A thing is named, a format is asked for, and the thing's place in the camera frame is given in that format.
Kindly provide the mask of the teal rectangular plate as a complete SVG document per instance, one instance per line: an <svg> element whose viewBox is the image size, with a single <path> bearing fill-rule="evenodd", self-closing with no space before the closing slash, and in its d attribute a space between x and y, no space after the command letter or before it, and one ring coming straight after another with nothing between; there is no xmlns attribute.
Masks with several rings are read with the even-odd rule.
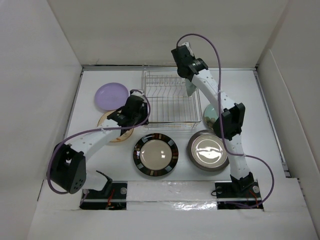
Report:
<svg viewBox="0 0 320 240"><path fill-rule="evenodd" d="M193 84L189 79L185 79L185 87L186 87L186 93L188 97L191 97L193 93L197 90L197 86Z"/></svg>

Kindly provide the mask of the teal round flower plate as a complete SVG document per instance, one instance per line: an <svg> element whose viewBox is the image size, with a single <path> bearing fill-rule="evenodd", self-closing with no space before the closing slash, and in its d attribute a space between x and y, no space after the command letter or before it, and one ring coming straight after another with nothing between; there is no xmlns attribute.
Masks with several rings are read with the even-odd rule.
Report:
<svg viewBox="0 0 320 240"><path fill-rule="evenodd" d="M213 130L214 124L219 118L219 115L216 112L216 109L213 107L212 104L209 104L203 113L203 120L207 127Z"/></svg>

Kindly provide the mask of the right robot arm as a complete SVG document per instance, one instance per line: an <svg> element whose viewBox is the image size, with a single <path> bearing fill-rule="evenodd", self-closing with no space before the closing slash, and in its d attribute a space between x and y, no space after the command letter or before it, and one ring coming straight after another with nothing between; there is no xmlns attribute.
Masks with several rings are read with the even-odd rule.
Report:
<svg viewBox="0 0 320 240"><path fill-rule="evenodd" d="M242 147L242 126L245 115L243 103L236 103L219 88L207 64L196 58L186 42L172 51L177 65L177 73L185 78L186 92L191 96L199 89L210 104L218 111L218 119L213 125L214 133L221 138L230 165L231 191L242 197L254 184L254 177L247 165Z"/></svg>

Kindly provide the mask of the tan plate under arm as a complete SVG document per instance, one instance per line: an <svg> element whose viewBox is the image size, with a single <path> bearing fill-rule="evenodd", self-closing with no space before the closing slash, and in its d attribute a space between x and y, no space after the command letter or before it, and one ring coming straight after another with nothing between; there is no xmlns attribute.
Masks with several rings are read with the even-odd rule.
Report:
<svg viewBox="0 0 320 240"><path fill-rule="evenodd" d="M105 122L105 120L107 119L107 117L109 115L111 115L113 112L115 112L115 110L108 111L105 114L103 114L101 116L101 118L99 119L99 121L97 123L97 126L99 127L101 124L103 124ZM124 134L122 134L121 136L111 140L110 142L111 143L123 142L123 141L127 140L133 134L133 132L134 132L134 129L127 130Z"/></svg>

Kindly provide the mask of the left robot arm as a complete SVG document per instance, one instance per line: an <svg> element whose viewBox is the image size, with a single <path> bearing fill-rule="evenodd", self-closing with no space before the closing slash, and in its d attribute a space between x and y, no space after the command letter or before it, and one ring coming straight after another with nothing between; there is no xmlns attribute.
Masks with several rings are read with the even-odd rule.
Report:
<svg viewBox="0 0 320 240"><path fill-rule="evenodd" d="M87 162L109 142L131 129L148 124L150 110L146 95L133 89L125 105L116 109L97 128L78 132L58 143L46 173L50 189L59 195L75 194L80 190L94 191L98 197L107 198L112 191L112 179L99 170L87 171Z"/></svg>

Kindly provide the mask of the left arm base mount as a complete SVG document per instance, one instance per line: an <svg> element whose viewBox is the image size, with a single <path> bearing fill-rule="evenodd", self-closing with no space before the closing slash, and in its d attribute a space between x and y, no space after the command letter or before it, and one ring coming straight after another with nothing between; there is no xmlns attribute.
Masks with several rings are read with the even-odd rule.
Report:
<svg viewBox="0 0 320 240"><path fill-rule="evenodd" d="M79 208L82 210L126 210L127 209L127 181L115 181L107 194L90 189L82 191Z"/></svg>

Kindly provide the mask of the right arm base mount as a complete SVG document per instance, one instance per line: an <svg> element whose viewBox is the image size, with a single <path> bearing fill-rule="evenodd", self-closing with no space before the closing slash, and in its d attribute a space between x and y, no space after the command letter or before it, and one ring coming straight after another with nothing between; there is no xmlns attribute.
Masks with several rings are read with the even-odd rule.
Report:
<svg viewBox="0 0 320 240"><path fill-rule="evenodd" d="M249 188L242 192L236 192L231 181L216 181L211 192L216 197L218 210L246 209L242 205L252 209L263 209L262 197L258 182L255 181Z"/></svg>

